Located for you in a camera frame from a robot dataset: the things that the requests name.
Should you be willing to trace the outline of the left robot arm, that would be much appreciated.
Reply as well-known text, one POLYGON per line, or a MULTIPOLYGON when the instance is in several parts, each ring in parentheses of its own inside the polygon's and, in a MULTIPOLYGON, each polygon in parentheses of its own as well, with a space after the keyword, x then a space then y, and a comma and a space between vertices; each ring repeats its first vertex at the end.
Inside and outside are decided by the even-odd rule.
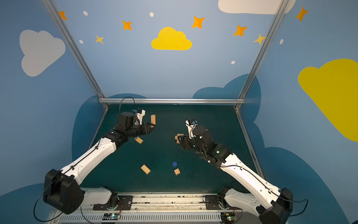
POLYGON ((104 204, 110 209, 117 208, 117 192, 108 188, 82 188, 80 185, 87 175, 106 157, 114 153, 129 138, 149 134, 154 124, 144 123, 130 128, 116 127, 87 152, 61 170, 52 169, 45 176, 43 201, 65 214, 71 214, 79 207, 104 204))

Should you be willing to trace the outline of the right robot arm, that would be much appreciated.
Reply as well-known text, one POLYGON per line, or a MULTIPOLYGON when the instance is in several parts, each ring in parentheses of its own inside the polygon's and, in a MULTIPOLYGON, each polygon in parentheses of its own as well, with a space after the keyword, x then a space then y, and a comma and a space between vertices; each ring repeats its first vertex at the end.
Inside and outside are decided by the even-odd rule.
POLYGON ((195 149, 209 164, 226 172, 249 193, 224 189, 219 193, 230 207, 257 216, 263 224, 285 224, 293 210, 293 193, 272 185, 246 166, 236 154, 216 143, 204 126, 189 126, 188 135, 177 134, 175 140, 184 150, 195 149))

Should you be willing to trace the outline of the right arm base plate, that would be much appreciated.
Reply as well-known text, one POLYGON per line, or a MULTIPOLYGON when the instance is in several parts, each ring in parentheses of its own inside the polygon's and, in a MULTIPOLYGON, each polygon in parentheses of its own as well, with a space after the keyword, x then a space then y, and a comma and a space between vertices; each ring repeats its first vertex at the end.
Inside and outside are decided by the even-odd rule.
POLYGON ((207 210, 219 210, 219 211, 234 211, 241 210, 241 208, 230 206, 224 197, 219 195, 205 195, 203 202, 207 210))

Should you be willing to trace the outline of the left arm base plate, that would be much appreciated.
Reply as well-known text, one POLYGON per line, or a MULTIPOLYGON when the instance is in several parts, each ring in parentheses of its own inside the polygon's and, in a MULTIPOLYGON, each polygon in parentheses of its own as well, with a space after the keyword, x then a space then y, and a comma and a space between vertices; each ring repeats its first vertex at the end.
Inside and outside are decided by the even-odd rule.
POLYGON ((133 196, 117 195, 105 204, 95 204, 94 211, 129 211, 131 209, 133 196))

